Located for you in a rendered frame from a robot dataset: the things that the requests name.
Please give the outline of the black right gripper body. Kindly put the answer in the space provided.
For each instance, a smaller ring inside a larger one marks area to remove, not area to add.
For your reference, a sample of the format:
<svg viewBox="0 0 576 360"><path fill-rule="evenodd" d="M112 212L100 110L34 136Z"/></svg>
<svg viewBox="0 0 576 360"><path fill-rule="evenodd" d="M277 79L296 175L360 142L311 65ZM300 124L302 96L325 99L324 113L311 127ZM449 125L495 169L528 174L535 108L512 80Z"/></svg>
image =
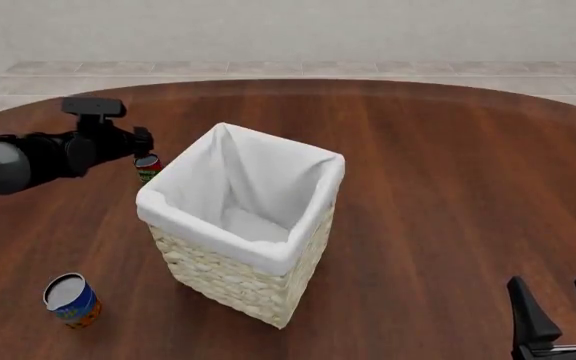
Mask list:
<svg viewBox="0 0 576 360"><path fill-rule="evenodd" d="M551 341L544 344L534 339L513 335L513 360L576 360L576 345L555 346Z"/></svg>

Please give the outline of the flat plate on black stalk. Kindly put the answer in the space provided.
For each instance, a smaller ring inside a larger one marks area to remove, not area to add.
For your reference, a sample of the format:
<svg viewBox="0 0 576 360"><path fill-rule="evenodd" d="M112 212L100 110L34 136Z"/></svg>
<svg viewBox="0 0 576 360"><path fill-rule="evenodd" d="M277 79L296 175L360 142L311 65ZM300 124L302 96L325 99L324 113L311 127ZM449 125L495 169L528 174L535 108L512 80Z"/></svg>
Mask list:
<svg viewBox="0 0 576 360"><path fill-rule="evenodd" d="M87 132L102 125L113 125L111 119L121 119L127 110L119 99L94 97L63 98L61 111L77 117L77 131Z"/></svg>

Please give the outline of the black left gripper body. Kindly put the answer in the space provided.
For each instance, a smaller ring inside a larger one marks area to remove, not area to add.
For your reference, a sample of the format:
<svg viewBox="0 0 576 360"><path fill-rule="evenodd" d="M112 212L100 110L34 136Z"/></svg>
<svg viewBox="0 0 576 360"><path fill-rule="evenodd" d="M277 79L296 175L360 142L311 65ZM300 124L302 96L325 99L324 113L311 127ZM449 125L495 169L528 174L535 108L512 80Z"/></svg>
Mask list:
<svg viewBox="0 0 576 360"><path fill-rule="evenodd" d="M134 155L148 156L154 149L154 140L150 131L145 127L135 127L134 134Z"/></svg>

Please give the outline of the blue and orange tin can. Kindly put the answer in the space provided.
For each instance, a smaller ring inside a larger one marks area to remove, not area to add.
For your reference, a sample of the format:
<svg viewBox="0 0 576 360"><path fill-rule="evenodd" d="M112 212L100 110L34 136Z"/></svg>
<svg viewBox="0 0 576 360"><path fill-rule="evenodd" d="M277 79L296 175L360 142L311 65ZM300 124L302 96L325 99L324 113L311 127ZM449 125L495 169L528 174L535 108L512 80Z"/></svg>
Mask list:
<svg viewBox="0 0 576 360"><path fill-rule="evenodd" d="M70 329L83 329L94 323L102 303L83 275L70 272L51 281L44 290L43 302Z"/></svg>

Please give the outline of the red tomato sauce can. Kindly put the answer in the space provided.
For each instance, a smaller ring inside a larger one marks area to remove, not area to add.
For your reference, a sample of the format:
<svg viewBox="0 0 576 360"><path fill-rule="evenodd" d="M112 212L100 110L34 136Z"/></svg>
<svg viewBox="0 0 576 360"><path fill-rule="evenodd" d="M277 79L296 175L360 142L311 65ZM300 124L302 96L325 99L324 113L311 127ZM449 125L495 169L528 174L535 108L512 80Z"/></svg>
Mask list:
<svg viewBox="0 0 576 360"><path fill-rule="evenodd" d="M155 154L148 154L142 158L135 158L133 164L142 184L150 182L163 169L159 157Z"/></svg>

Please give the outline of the wicker basket with white liner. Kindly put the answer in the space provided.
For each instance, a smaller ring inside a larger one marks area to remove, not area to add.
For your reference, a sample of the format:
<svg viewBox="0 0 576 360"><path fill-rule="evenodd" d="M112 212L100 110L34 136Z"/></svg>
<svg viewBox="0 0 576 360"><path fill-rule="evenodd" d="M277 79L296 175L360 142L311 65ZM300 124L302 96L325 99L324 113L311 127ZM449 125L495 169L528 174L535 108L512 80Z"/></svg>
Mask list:
<svg viewBox="0 0 576 360"><path fill-rule="evenodd" d="M147 224L171 275L278 329L325 251L342 155L219 123L142 186Z"/></svg>

